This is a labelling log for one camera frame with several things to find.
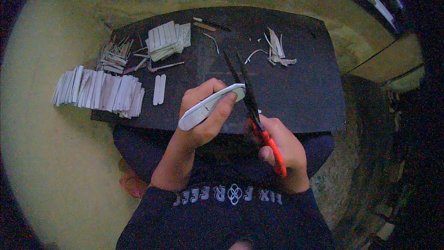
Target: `white popsicle stick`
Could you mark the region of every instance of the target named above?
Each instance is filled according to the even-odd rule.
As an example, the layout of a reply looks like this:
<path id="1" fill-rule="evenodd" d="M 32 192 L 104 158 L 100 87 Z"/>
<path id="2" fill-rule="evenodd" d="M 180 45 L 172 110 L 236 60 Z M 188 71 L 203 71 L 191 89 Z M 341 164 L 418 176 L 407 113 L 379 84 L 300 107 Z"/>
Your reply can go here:
<path id="1" fill-rule="evenodd" d="M 154 84 L 153 105 L 157 105 L 159 101 L 160 75 L 156 75 L 156 83 Z"/>
<path id="2" fill-rule="evenodd" d="M 245 84 L 235 83 L 225 89 L 215 92 L 203 101 L 197 103 L 192 108 L 188 109 L 182 118 L 179 120 L 179 128 L 183 131 L 189 131 L 200 122 L 205 120 L 213 112 L 219 100 L 228 92 L 235 92 L 237 94 L 236 102 L 245 97 Z"/>
<path id="3" fill-rule="evenodd" d="M 158 104 L 162 104 L 163 103 L 163 98 L 165 96 L 165 82 L 167 81 L 167 76 L 166 75 L 162 75 L 160 77 L 160 87 L 159 87 L 159 99 L 158 99 Z"/>

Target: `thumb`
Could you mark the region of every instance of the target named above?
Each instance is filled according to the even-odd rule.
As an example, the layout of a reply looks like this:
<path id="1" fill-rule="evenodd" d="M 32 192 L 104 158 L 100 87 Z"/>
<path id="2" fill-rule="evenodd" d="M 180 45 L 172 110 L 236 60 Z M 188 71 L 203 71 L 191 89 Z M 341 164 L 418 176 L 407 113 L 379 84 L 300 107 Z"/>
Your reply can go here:
<path id="1" fill-rule="evenodd" d="M 236 99 L 237 94 L 235 92 L 229 92 L 226 94 L 219 100 L 213 112 L 203 123 L 217 126 L 219 131 L 227 120 L 228 116 L 230 116 L 233 106 L 236 103 Z"/>
<path id="2" fill-rule="evenodd" d="M 264 146 L 259 150 L 259 157 L 274 166 L 274 154 L 270 146 Z"/>

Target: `concrete floor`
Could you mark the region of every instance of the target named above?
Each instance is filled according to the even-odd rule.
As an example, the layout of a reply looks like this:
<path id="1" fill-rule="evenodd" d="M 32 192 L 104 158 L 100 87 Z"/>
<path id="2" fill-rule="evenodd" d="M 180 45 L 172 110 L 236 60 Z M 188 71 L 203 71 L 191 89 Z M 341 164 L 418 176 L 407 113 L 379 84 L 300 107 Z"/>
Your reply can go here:
<path id="1" fill-rule="evenodd" d="M 2 158 L 14 193 L 38 236 L 60 249 L 113 249 L 138 201 L 118 184 L 107 124 L 90 111 L 54 108 L 60 75 L 94 64 L 118 27 L 180 9 L 244 5 L 305 14 L 325 21 L 341 71 L 384 48 L 393 37 L 350 0 L 29 0 L 14 27 L 1 74 Z M 359 118 L 347 106 L 347 130 L 312 179 L 330 227 L 345 212 L 359 148 Z"/>

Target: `right hand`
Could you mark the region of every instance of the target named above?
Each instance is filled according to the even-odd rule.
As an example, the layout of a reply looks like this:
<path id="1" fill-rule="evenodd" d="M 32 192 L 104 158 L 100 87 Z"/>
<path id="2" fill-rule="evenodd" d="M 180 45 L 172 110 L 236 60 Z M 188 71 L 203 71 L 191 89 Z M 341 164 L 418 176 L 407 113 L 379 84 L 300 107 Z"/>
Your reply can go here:
<path id="1" fill-rule="evenodd" d="M 307 158 L 301 142 L 285 127 L 278 118 L 267 118 L 259 114 L 261 124 L 273 138 L 288 170 L 284 185 L 291 192 L 303 192 L 309 188 Z M 273 150 L 269 146 L 261 148 L 259 155 L 274 166 Z"/>

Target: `black table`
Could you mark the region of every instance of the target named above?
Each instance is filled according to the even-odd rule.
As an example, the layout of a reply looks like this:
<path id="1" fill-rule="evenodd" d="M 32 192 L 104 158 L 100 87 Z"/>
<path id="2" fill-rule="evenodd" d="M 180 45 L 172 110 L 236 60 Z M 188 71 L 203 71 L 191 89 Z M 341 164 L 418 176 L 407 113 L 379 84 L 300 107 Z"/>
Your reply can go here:
<path id="1" fill-rule="evenodd" d="M 193 22 L 193 17 L 209 19 L 233 29 L 238 37 L 234 47 L 242 58 L 247 58 L 257 49 L 268 52 L 269 46 L 264 37 L 264 33 L 269 35 L 267 27 L 273 29 L 278 37 L 282 33 L 284 53 L 288 59 L 297 58 L 297 64 L 289 67 L 281 64 L 272 66 L 267 60 L 268 55 L 258 52 L 246 65 L 258 108 L 267 117 L 279 118 L 294 133 L 338 131 L 345 128 L 345 102 L 339 69 L 323 21 L 262 8 L 211 7 L 158 15 L 117 29 L 114 35 L 117 36 L 116 40 L 127 36 L 135 39 L 137 46 L 132 47 L 134 51 L 141 48 L 138 34 L 144 42 L 150 29 L 171 20 L 180 24 Z M 176 53 L 164 61 L 153 63 L 153 67 L 181 61 L 185 61 L 185 64 L 161 69 L 156 73 L 145 69 L 134 73 L 145 88 L 139 117 L 124 119 L 107 111 L 93 110 L 92 119 L 141 128 L 174 130 L 181 98 L 187 89 L 212 77 L 223 80 L 227 86 L 234 83 L 222 53 L 217 54 L 213 40 L 203 33 L 216 38 L 219 47 L 226 41 L 226 32 L 222 30 L 211 32 L 192 26 L 191 47 L 185 48 L 181 54 Z M 138 57 L 130 58 L 127 67 L 137 65 L 140 60 Z M 166 74 L 164 103 L 153 106 L 154 78 L 162 74 Z M 239 102 L 221 133 L 241 133 L 245 118 L 245 105 Z"/>

